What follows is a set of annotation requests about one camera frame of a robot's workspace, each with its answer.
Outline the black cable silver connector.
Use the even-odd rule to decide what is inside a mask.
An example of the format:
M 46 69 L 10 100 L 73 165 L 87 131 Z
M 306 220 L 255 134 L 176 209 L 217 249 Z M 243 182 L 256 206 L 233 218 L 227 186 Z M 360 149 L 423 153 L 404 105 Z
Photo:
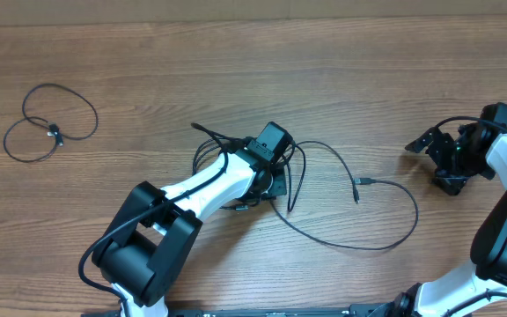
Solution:
M 195 155 L 192 159 L 192 175 L 195 175 L 196 173 L 198 173 L 199 167 L 202 164 L 204 157 L 207 154 L 210 154 L 211 152 L 213 152 L 214 150 L 217 150 L 219 148 L 220 148 L 220 146 L 215 145 L 215 140 L 212 138 L 208 139 L 205 142 L 203 142 L 202 144 L 200 144 L 197 147 L 197 149 L 195 151 Z M 247 203 L 236 203 L 233 205 L 228 205 L 228 206 L 224 205 L 224 206 L 220 207 L 221 210 L 235 210 L 235 211 L 244 211 L 244 210 L 249 210 L 250 208 L 253 208 L 253 205 L 248 205 Z

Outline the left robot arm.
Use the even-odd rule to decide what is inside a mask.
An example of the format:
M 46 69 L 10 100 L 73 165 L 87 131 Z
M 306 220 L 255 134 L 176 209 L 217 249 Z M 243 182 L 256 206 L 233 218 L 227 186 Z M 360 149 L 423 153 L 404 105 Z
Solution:
M 138 184 L 83 256 L 109 282 L 105 291 L 119 298 L 120 316 L 166 316 L 164 296 L 204 221 L 233 200 L 268 199 L 284 183 L 284 153 L 295 146 L 286 129 L 269 122 L 257 137 L 206 133 L 217 145 L 217 159 L 177 184 Z

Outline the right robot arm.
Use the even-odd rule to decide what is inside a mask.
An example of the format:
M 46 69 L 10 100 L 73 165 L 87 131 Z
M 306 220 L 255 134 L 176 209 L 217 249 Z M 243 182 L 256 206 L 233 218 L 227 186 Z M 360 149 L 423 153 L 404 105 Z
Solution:
M 469 316 L 507 299 L 507 104 L 487 105 L 480 116 L 459 121 L 457 138 L 435 125 L 406 151 L 431 157 L 437 166 L 432 181 L 448 195 L 459 194 L 480 175 L 499 178 L 503 196 L 475 234 L 468 262 L 403 292 L 391 304 L 391 316 Z

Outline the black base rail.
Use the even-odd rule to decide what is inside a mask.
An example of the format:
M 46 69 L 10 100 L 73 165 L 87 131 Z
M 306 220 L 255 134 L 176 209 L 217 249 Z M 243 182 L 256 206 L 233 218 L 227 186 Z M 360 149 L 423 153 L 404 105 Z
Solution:
M 381 317 L 388 316 L 393 302 L 352 304 L 348 307 L 237 309 L 203 311 L 199 309 L 170 309 L 169 317 Z

